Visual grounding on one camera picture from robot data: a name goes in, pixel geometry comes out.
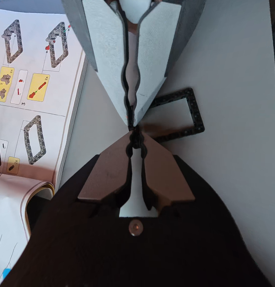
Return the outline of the lego instruction booklet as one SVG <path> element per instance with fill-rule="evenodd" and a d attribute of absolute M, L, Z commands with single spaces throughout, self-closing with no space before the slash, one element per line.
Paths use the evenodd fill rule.
<path fill-rule="evenodd" d="M 87 64 L 66 15 L 0 9 L 0 284 L 59 188 Z"/>

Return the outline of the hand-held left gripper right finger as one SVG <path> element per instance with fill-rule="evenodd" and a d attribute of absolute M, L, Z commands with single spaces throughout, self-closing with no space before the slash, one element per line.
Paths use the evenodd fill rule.
<path fill-rule="evenodd" d="M 140 133 L 142 194 L 148 210 L 158 213 L 175 203 L 195 201 L 173 154 L 144 132 Z"/>

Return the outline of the black rectangular lego frame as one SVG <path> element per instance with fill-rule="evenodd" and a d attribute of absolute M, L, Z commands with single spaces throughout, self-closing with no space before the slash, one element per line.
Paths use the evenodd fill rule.
<path fill-rule="evenodd" d="M 155 98 L 139 127 L 158 143 L 205 131 L 192 88 L 184 88 Z"/>

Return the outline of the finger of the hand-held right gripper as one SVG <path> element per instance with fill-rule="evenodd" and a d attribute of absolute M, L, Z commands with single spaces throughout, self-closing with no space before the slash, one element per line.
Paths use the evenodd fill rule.
<path fill-rule="evenodd" d="M 119 1 L 82 1 L 97 75 L 119 116 L 131 125 L 126 67 L 129 60 L 128 26 Z"/>
<path fill-rule="evenodd" d="M 134 127 L 141 121 L 166 79 L 181 8 L 181 2 L 154 3 L 138 22 L 136 63 L 139 79 L 133 111 Z"/>

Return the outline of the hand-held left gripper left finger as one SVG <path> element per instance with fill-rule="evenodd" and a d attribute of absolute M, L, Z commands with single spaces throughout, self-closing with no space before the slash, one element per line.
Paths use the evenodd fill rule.
<path fill-rule="evenodd" d="M 102 151 L 78 199 L 121 208 L 131 194 L 132 133 L 128 132 Z"/>

